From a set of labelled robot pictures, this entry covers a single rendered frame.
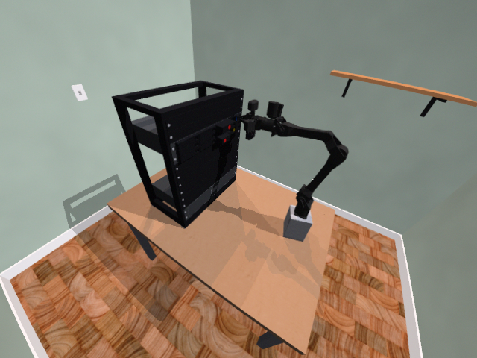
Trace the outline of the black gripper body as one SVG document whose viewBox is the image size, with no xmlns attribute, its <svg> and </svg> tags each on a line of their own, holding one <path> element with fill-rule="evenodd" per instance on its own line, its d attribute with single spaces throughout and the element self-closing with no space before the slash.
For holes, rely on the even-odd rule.
<svg viewBox="0 0 477 358">
<path fill-rule="evenodd" d="M 255 100 L 255 99 L 253 99 L 252 101 L 249 101 L 249 102 L 248 102 L 248 110 L 251 111 L 251 113 L 248 113 L 247 119 L 253 119 L 253 117 L 259 119 L 260 123 L 258 123 L 257 125 L 258 125 L 258 127 L 259 127 L 260 130 L 263 130 L 263 129 L 262 129 L 262 126 L 263 126 L 263 122 L 264 122 L 264 120 L 266 119 L 266 117 L 261 117 L 261 116 L 259 116 L 259 115 L 256 115 L 256 116 L 255 116 L 255 110 L 258 109 L 258 106 L 259 106 L 259 102 L 258 102 L 257 100 Z M 252 117 L 252 118 L 251 118 L 251 117 Z M 254 135 L 253 135 L 253 136 L 249 136 L 249 135 L 246 134 L 246 138 L 245 138 L 245 139 L 251 140 L 252 138 L 255 137 L 255 133 L 256 133 L 256 131 L 254 132 Z"/>
</svg>

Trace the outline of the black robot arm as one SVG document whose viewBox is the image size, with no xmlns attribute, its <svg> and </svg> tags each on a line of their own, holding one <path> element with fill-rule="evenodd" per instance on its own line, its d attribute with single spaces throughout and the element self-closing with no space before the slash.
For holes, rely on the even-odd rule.
<svg viewBox="0 0 477 358">
<path fill-rule="evenodd" d="M 271 137 L 277 136 L 299 136 L 309 139 L 321 140 L 324 142 L 330 156 L 324 165 L 324 167 L 318 172 L 309 185 L 303 185 L 302 188 L 296 194 L 297 205 L 294 209 L 294 215 L 302 219 L 307 219 L 307 215 L 314 202 L 313 197 L 310 198 L 312 193 L 326 178 L 326 176 L 337 166 L 343 163 L 349 153 L 348 148 L 342 145 L 339 139 L 334 135 L 332 131 L 319 130 L 314 128 L 299 127 L 295 124 L 287 122 L 282 115 L 282 109 L 284 104 L 279 102 L 269 101 L 267 116 L 263 122 L 262 129 L 264 131 L 270 131 Z M 274 119 L 275 118 L 275 119 Z M 281 124 L 280 124 L 281 122 Z M 249 136 L 253 136 L 256 130 L 259 130 L 259 119 L 253 117 L 244 121 L 244 130 Z M 251 133 L 251 132 L 252 133 Z M 333 140 L 333 138 L 334 140 Z M 336 142 L 336 143 L 335 143 Z M 337 144 L 337 146 L 336 146 Z M 308 202 L 308 203 L 307 203 Z M 307 203 L 307 204 L 306 204 Z M 310 209 L 309 209 L 310 208 Z"/>
</svg>

